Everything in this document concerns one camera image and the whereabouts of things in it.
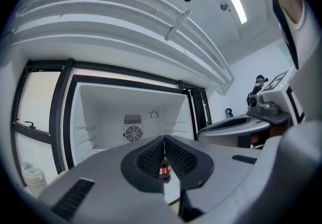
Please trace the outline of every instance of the fan grille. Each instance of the fan grille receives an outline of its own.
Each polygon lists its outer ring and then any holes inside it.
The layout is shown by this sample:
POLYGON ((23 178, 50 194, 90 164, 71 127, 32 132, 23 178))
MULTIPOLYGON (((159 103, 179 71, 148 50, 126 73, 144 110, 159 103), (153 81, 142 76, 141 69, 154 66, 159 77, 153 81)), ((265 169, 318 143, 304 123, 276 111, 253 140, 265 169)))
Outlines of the fan grille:
POLYGON ((141 128, 136 125, 130 126, 125 131, 125 137, 130 142, 139 141, 142 137, 142 134, 143 132, 141 128))

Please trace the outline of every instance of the vent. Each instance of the vent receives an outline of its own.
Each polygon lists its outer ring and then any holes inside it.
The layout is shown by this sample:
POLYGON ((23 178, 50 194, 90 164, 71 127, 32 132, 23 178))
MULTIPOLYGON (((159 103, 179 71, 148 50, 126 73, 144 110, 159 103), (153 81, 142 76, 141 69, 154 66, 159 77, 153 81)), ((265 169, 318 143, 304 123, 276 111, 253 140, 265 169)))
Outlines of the vent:
POLYGON ((140 114, 126 114, 124 115, 124 124, 132 125, 132 124, 141 124, 142 119, 140 114))
POLYGON ((142 134, 143 132, 141 128, 136 125, 130 126, 125 131, 125 137, 130 142, 139 141, 142 137, 142 134))
POLYGON ((70 221, 93 186, 93 181, 80 179, 63 198, 59 200, 52 211, 63 219, 70 221))
POLYGON ((256 158, 251 158, 243 155, 234 155, 232 156, 232 159, 240 162, 249 163, 249 164, 255 164, 257 160, 256 158))

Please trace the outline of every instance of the white bucket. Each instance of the white bucket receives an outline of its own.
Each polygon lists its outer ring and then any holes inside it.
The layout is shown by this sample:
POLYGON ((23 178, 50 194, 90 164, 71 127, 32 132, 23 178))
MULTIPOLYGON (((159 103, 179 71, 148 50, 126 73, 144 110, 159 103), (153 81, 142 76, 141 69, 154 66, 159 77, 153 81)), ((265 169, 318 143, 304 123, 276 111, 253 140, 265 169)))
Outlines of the white bucket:
POLYGON ((40 193, 47 187, 44 172, 41 169, 35 168, 29 162, 23 163, 21 170, 31 194, 38 198, 40 193))

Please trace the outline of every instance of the ceiling light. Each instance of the ceiling light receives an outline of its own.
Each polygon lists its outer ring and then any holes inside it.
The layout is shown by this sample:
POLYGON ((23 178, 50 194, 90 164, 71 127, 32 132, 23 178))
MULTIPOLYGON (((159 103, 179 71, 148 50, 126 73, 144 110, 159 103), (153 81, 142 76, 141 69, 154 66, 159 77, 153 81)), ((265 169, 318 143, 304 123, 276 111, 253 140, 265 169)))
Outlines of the ceiling light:
POLYGON ((242 6, 240 0, 231 0, 231 2, 233 3, 233 6, 235 7, 235 9, 237 11, 240 22, 242 24, 245 23, 247 21, 247 18, 246 18, 245 11, 243 9, 243 6, 242 6))

